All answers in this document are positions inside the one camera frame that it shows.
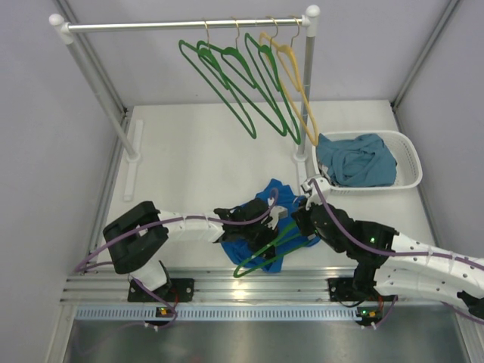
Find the blue tank top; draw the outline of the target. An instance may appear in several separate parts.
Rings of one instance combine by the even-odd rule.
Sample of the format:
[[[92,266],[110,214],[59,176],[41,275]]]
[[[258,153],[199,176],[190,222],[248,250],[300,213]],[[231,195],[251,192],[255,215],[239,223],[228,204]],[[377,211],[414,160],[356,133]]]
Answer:
[[[274,188],[278,189],[277,205],[287,208],[289,213],[294,212],[296,210],[296,202],[299,202],[302,199],[301,196],[296,196],[293,193],[291,186],[284,184],[275,178],[272,178],[262,191],[256,193],[255,198],[267,202],[268,198],[271,196],[271,190]],[[320,242],[318,237],[309,240],[307,237],[300,235],[299,230],[296,227],[292,227],[281,240],[284,243],[276,247],[276,256],[278,256],[278,259],[261,267],[264,272],[271,274],[279,273],[283,267],[283,255],[286,256],[289,253],[295,252],[295,248],[297,247],[310,248]],[[248,242],[243,238],[238,238],[233,242],[223,242],[222,249],[235,265],[241,265],[245,259],[248,259],[253,255]]]

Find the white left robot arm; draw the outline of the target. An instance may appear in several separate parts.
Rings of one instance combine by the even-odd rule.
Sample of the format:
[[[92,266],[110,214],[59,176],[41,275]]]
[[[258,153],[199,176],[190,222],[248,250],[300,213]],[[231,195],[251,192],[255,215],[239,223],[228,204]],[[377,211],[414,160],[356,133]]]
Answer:
[[[165,243],[243,240],[256,252],[278,236],[278,223],[285,216],[287,209],[272,198],[255,198],[242,206],[194,216],[160,211],[153,202],[144,201],[105,227],[103,236],[114,271],[131,275],[152,299],[162,300],[171,290],[161,261]]]

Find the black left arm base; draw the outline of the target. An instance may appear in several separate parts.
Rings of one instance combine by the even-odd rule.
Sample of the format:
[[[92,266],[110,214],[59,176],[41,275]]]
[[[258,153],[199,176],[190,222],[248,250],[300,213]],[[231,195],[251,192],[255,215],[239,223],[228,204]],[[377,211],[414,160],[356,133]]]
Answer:
[[[168,284],[156,289],[153,294],[164,299],[168,303],[189,303],[194,295],[194,283],[192,278],[173,278]],[[130,282],[127,301],[130,303],[158,303],[139,287],[134,281]]]

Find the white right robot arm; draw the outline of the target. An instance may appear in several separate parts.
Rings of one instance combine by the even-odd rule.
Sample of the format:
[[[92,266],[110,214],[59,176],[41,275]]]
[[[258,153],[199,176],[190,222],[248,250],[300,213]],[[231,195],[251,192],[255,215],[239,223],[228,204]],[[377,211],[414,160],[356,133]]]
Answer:
[[[318,237],[356,261],[352,289],[360,299],[399,296],[446,303],[483,317],[483,260],[414,240],[377,222],[351,219],[328,204],[291,214],[305,237]]]

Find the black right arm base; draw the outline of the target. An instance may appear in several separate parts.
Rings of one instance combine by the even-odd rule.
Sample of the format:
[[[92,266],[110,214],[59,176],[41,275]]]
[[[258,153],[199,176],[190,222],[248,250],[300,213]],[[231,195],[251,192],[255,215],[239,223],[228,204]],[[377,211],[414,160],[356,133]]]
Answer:
[[[364,302],[377,301],[377,293],[372,287],[360,286],[353,278],[329,278],[327,280],[330,301],[348,308]]]

